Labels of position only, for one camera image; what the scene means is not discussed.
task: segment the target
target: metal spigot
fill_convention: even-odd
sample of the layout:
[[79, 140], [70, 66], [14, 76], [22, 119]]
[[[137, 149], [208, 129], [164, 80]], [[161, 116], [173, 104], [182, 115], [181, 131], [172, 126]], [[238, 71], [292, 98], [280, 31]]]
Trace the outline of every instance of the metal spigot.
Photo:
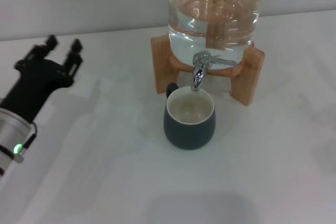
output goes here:
[[193, 64], [195, 66], [193, 72], [193, 80], [191, 83], [191, 89], [197, 91], [200, 89], [200, 86], [203, 80], [206, 77], [206, 72], [209, 69], [209, 64], [217, 64], [231, 68], [237, 68], [238, 63], [233, 60], [224, 60], [216, 58], [217, 56], [211, 56], [208, 51], [200, 51], [194, 55]]

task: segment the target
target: green led light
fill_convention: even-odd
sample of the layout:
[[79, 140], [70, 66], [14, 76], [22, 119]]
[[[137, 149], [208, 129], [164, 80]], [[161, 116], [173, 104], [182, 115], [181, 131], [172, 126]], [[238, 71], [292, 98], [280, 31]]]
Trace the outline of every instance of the green led light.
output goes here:
[[18, 154], [22, 149], [22, 145], [21, 144], [17, 144], [15, 147], [14, 147], [14, 154]]

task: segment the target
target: mug rim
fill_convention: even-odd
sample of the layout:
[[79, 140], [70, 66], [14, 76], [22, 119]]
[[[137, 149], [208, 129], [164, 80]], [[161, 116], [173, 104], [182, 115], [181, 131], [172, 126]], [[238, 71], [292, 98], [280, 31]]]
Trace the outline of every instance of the mug rim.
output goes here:
[[[202, 120], [202, 121], [200, 121], [200, 122], [197, 122], [197, 123], [184, 123], [184, 122], [181, 122], [180, 120], [178, 120], [176, 117], [174, 117], [174, 116], [172, 115], [172, 113], [170, 112], [170, 110], [169, 110], [169, 104], [170, 104], [170, 102], [171, 102], [174, 98], [176, 98], [176, 96], [178, 96], [178, 93], [179, 93], [179, 92], [185, 91], [185, 90], [187, 90], [187, 89], [188, 89], [188, 91], [190, 90], [191, 92], [200, 92], [201, 94], [204, 94], [205, 96], [207, 96], [207, 98], [210, 100], [211, 105], [212, 105], [212, 109], [211, 109], [211, 113], [209, 114], [209, 116], [208, 116], [206, 119], [204, 119], [204, 120]], [[172, 92], [172, 93], [170, 94], [170, 96], [169, 96], [168, 99], [167, 99], [166, 108], [167, 108], [168, 114], [169, 114], [175, 121], [177, 121], [177, 122], [179, 122], [179, 123], [181, 123], [181, 124], [185, 124], [185, 125], [198, 125], [198, 124], [204, 123], [205, 121], [207, 121], [207, 120], [213, 115], [213, 113], [214, 113], [214, 111], [215, 111], [215, 102], [214, 102], [214, 99], [212, 98], [212, 96], [211, 96], [208, 92], [206, 92], [204, 89], [199, 89], [198, 91], [192, 91], [191, 87], [181, 87], [181, 88], [176, 89], [174, 92]]]

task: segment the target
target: robotic arm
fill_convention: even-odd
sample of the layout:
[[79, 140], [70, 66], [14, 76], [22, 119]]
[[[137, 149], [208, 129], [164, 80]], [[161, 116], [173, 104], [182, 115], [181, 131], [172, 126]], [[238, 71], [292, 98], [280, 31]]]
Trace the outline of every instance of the robotic arm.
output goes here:
[[[20, 79], [0, 103], [0, 179], [10, 163], [23, 161], [25, 151], [37, 135], [33, 122], [52, 92], [70, 87], [82, 58], [82, 45], [76, 39], [63, 65], [45, 57], [58, 42], [51, 35], [45, 45], [35, 45], [28, 55], [16, 63]], [[35, 130], [30, 137], [32, 126]]]

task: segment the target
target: white table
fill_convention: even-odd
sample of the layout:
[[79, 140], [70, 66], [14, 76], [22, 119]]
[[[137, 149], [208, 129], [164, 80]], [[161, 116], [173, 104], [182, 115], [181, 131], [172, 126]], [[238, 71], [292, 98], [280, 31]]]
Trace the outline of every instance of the white table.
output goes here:
[[[167, 28], [59, 37], [85, 49], [76, 84], [37, 118], [25, 162], [0, 184], [1, 224], [328, 224], [336, 220], [336, 11], [264, 17], [254, 101], [208, 77], [217, 128], [198, 151], [165, 139], [150, 38]], [[0, 96], [44, 39], [0, 42]], [[189, 84], [190, 74], [179, 77]]]

